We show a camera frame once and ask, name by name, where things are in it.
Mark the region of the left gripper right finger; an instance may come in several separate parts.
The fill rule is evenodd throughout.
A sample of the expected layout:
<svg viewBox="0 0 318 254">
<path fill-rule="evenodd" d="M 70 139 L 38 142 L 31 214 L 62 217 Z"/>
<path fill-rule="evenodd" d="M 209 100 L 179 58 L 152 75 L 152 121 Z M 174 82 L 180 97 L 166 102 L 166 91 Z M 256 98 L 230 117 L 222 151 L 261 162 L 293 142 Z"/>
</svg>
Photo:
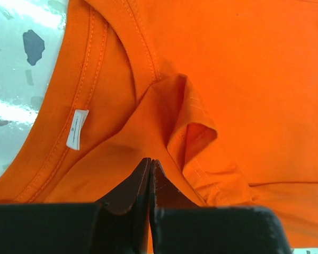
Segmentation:
<svg viewBox="0 0 318 254">
<path fill-rule="evenodd" d="M 275 214 L 261 206 L 200 207 L 151 165 L 150 225 L 154 253 L 291 253 Z"/>
</svg>

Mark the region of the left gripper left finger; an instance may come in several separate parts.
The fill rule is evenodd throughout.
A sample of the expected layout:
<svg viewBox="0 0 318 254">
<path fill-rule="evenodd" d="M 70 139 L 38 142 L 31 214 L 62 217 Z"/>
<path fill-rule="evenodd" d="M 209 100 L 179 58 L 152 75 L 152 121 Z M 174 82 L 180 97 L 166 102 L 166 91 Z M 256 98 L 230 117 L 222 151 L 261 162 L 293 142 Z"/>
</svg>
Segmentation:
<svg viewBox="0 0 318 254">
<path fill-rule="evenodd" d="M 150 167 L 92 203 L 0 204 L 0 253 L 146 253 Z"/>
</svg>

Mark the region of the orange t shirt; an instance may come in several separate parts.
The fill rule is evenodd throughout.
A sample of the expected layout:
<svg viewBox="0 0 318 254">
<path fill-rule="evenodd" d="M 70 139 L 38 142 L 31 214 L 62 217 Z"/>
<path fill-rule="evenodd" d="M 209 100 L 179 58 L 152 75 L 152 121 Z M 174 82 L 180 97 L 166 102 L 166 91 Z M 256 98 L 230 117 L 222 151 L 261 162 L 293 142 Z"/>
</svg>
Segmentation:
<svg viewBox="0 0 318 254">
<path fill-rule="evenodd" d="M 0 1 L 0 203 L 93 202 L 144 157 L 318 248 L 318 1 Z"/>
</svg>

